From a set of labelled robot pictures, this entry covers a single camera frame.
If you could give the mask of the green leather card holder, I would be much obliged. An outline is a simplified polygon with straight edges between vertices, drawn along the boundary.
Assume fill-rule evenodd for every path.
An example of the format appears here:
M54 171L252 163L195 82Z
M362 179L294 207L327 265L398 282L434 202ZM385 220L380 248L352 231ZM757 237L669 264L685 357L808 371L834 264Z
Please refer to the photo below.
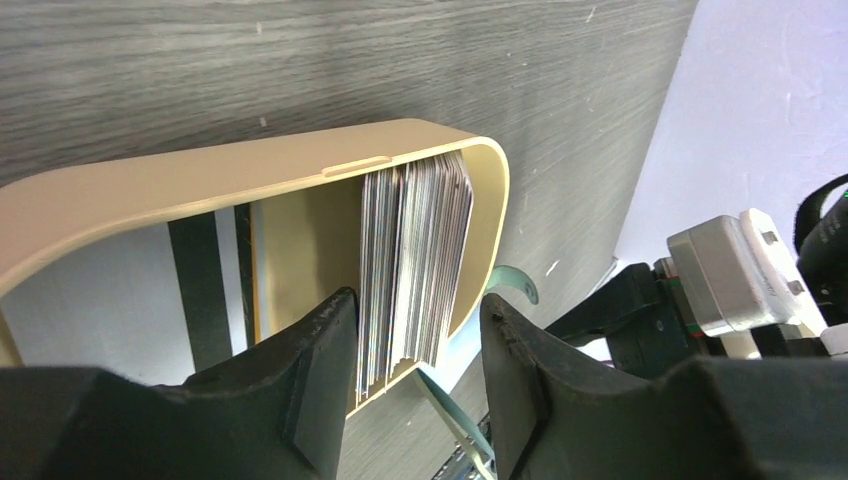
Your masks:
M538 304L536 285L522 270L509 265L495 266L484 292L503 285L520 290L531 304ZM422 393L451 431L464 457L471 462L471 469L475 471L474 479L496 479L496 474L490 468L494 461L494 450L478 424L422 369L418 369L414 377Z

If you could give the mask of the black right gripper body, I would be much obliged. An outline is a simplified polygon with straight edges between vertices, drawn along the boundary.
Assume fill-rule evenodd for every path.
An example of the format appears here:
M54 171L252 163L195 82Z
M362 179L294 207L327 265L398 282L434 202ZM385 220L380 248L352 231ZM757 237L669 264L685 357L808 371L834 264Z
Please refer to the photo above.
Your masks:
M639 263L626 267L545 330L573 347L604 339L616 369L647 380L681 363L722 381L847 378L846 362L821 356L730 358L719 341L687 332L687 309L682 287L669 270Z

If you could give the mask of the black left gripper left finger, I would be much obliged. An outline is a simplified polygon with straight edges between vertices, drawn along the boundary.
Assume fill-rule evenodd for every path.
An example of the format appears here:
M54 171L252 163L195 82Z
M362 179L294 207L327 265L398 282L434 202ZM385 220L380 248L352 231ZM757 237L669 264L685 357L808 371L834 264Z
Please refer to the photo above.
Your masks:
M93 367L1 372L5 479L332 479L357 351L355 292L178 386Z

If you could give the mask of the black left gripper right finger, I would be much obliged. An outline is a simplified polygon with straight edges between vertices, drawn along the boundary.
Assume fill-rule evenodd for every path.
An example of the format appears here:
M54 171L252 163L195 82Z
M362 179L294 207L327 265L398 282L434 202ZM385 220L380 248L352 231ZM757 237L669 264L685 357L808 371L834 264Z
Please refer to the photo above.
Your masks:
M480 307L501 479L843 479L847 365L696 357L610 368L496 294Z

